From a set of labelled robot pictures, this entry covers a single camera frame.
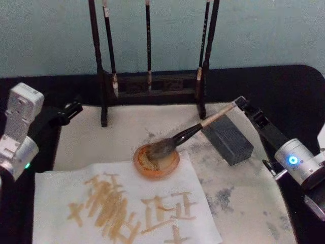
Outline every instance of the wall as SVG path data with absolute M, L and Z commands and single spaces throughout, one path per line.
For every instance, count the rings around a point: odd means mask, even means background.
M 87 0 L 1 2 L 0 77 L 95 73 Z M 145 0 L 108 3 L 117 72 L 146 71 Z M 152 0 L 153 71 L 197 68 L 204 11 L 205 0 Z M 211 68 L 307 64 L 325 75 L 324 13 L 323 0 L 221 0 Z

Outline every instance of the brush tip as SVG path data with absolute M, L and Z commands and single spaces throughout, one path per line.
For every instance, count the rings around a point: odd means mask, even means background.
M 150 161 L 162 159 L 170 155 L 175 149 L 176 144 L 174 140 L 172 138 L 168 138 L 149 145 L 146 156 Z

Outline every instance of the paper sheet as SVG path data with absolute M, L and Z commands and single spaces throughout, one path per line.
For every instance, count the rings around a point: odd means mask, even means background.
M 36 174 L 33 243 L 222 242 L 186 152 L 164 180 L 132 162 Z

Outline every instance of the calligraphy brush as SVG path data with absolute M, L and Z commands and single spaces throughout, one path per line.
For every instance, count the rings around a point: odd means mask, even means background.
M 147 57 L 148 57 L 148 90 L 151 90 L 151 33 L 150 33 L 150 0 L 146 0 L 146 20 L 147 20 Z
M 113 84 L 114 94 L 118 98 L 118 83 L 117 83 L 117 76 L 116 76 L 116 69 L 115 69 L 113 41 L 112 41 L 112 33 L 111 33 L 111 26 L 110 26 L 109 10 L 107 8 L 106 0 L 103 0 L 103 11 L 104 11 L 106 34 L 107 34 L 107 40 L 108 40 L 108 49 L 110 51 L 111 68 L 112 68 L 112 74 L 113 74 L 112 84 Z
M 197 86 L 196 86 L 196 92 L 195 92 L 196 99 L 198 99 L 198 97 L 199 97 L 200 82 L 201 82 L 201 78 L 202 78 L 202 62 L 203 62 L 203 54 L 204 54 L 204 46 L 205 46 L 205 36 L 207 33 L 207 25 L 208 25 L 208 18 L 209 18 L 209 8 L 210 8 L 210 0 L 207 0 L 206 7 L 205 7 L 204 24 L 203 24 L 200 61 L 199 61 L 199 68 L 198 68 L 198 73 L 197 73 Z
M 148 145 L 146 153 L 148 160 L 153 162 L 154 160 L 161 159 L 170 155 L 176 149 L 177 146 L 183 144 L 194 134 L 196 134 L 196 132 L 200 131 L 202 128 L 221 118 L 223 115 L 225 115 L 228 111 L 232 110 L 236 106 L 240 106 L 244 103 L 246 103 L 245 98 L 238 97 L 237 99 L 233 100 L 230 104 L 220 109 L 216 114 L 203 120 L 201 123 L 178 133 L 172 138 L 167 138 L 160 142 Z

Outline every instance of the white paper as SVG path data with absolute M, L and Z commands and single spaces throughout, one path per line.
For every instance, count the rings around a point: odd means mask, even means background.
M 33 243 L 218 244 L 222 242 L 189 156 L 186 152 L 181 153 L 180 156 L 178 168 L 170 177 L 163 180 L 144 178 L 132 162 L 93 164 L 78 171 L 49 171 L 36 174 Z M 114 185 L 112 176 L 104 173 L 118 174 L 113 177 L 116 179 L 116 184 L 122 186 L 114 189 L 124 191 L 121 193 L 121 199 L 126 199 L 127 205 L 126 218 L 122 226 L 117 228 L 119 234 L 108 231 L 103 236 L 105 225 L 95 226 L 103 207 L 99 205 L 95 214 L 88 217 L 94 205 L 94 202 L 89 199 L 95 196 L 96 191 L 94 180 L 88 184 L 85 184 L 85 181 L 98 175 L 98 180 L 108 182 L 112 187 Z M 154 201 L 147 201 L 148 205 L 141 201 L 141 199 L 153 199 L 155 196 L 162 197 L 158 208 L 154 205 Z M 189 210 L 187 214 L 185 214 L 184 204 L 186 197 L 192 203 L 187 206 Z M 70 207 L 73 209 L 79 207 L 80 212 L 76 211 L 77 214 L 68 219 L 72 213 Z M 136 214 L 128 225 L 126 222 L 132 212 Z M 151 224 L 147 222 L 146 217 L 149 216 L 151 216 L 149 218 Z M 106 223 L 106 230 L 110 230 L 109 223 L 114 224 L 116 221 Z M 140 227 L 136 231 L 134 240 L 127 242 L 137 224 Z M 158 224 L 161 227 L 145 233 L 147 228 Z M 176 241 L 177 231 L 178 237 L 183 238 L 183 241 Z

